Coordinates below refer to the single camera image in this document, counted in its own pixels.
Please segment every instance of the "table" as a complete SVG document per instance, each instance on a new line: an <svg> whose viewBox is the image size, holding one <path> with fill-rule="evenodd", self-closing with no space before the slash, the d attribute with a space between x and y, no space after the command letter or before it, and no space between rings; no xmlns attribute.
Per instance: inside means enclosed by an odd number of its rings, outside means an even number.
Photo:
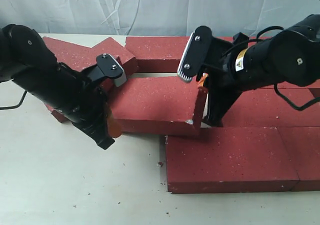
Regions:
<svg viewBox="0 0 320 225"><path fill-rule="evenodd" d="M42 36L87 47L109 37ZM112 37L125 44L124 36ZM0 105L18 103L22 93L12 82L0 84ZM158 166L165 161L159 136L123 135L102 150L30 94L20 108L0 111L0 121L0 225L320 222L320 192L171 194L166 166Z"/></svg>

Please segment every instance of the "white backdrop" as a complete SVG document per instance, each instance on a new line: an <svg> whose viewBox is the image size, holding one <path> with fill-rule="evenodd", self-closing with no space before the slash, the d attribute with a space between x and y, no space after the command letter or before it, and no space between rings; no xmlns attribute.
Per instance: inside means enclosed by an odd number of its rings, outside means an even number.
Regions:
<svg viewBox="0 0 320 225"><path fill-rule="evenodd" d="M39 33L186 36L207 25L215 36L253 35L320 13L318 0L0 0L0 27Z"/></svg>

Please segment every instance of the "black cable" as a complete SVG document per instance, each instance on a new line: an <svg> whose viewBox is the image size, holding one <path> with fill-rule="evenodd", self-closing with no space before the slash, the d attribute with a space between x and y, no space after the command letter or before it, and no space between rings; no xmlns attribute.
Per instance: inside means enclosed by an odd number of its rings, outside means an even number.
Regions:
<svg viewBox="0 0 320 225"><path fill-rule="evenodd" d="M313 104L320 102L320 97L316 97L310 101L308 101L306 104L302 105L302 106L297 106L295 105L289 98L287 98L285 95L283 95L279 90L278 90L278 85L275 84L274 85L274 91L277 95L279 95L281 98L283 98L292 108L294 108L295 110L298 111L303 111L307 108L309 108L310 106L312 106Z"/></svg>
<svg viewBox="0 0 320 225"><path fill-rule="evenodd" d="M265 34L266 32L272 31L272 30L285 30L282 26L269 26L256 35L256 39L258 39L262 34Z"/></svg>
<svg viewBox="0 0 320 225"><path fill-rule="evenodd" d="M21 100L17 105L14 105L14 106L3 106L3 107L0 107L0 110L10 110L10 109L19 108L21 106L21 104L24 102L26 95L27 95L27 91L24 91L24 93L23 93L23 95L21 97Z"/></svg>
<svg viewBox="0 0 320 225"><path fill-rule="evenodd" d="M249 44L249 43L253 43L253 42L261 42L261 41L263 41L263 39L253 38L253 39L249 39L247 41L239 42L236 45L234 45L233 47L231 47L230 49L228 49L224 54L222 54L221 57L223 58L224 56L228 55L231 51L235 50L236 48L238 48L241 45Z"/></svg>

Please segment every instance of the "bolt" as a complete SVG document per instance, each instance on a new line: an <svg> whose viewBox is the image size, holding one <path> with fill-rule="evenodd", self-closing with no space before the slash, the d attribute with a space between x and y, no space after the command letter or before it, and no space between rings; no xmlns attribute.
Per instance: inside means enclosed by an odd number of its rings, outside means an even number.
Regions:
<svg viewBox="0 0 320 225"><path fill-rule="evenodd" d="M186 63L183 67L184 67L184 69L187 69L187 70L188 70L188 69L190 68L190 64L189 64L189 63Z"/></svg>
<svg viewBox="0 0 320 225"><path fill-rule="evenodd" d="M296 60L296 62L298 63L298 65L301 65L304 63L304 61L300 57Z"/></svg>
<svg viewBox="0 0 320 225"><path fill-rule="evenodd" d="M78 112L79 109L80 109L80 107L79 107L79 106L76 106L76 107L72 110L72 112L73 112L73 113Z"/></svg>

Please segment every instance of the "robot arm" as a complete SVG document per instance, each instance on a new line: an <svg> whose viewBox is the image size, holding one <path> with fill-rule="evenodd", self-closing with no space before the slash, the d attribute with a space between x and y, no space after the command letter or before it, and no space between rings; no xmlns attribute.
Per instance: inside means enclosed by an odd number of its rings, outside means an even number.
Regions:
<svg viewBox="0 0 320 225"><path fill-rule="evenodd" d="M109 54L99 55L96 64L78 72L58 62L35 30L15 24L0 29L0 83L13 81L25 90L17 106L0 110L19 107L29 92L63 114L104 150L115 142L115 136L109 134L110 125L115 123L106 103L108 97L99 86L105 79L123 83L125 77Z"/></svg>
<svg viewBox="0 0 320 225"><path fill-rule="evenodd" d="M274 29L281 32L260 39L263 33ZM316 14L287 29L268 27L254 39L238 33L233 42L216 38L210 28L200 26L189 38L177 74L185 83L195 76L197 81L204 80L203 86L208 89L204 122L211 126L220 124L243 92L270 85L291 107L302 111L320 98L299 107L280 93L277 84L288 82L305 87L320 78L319 33L320 15Z"/></svg>

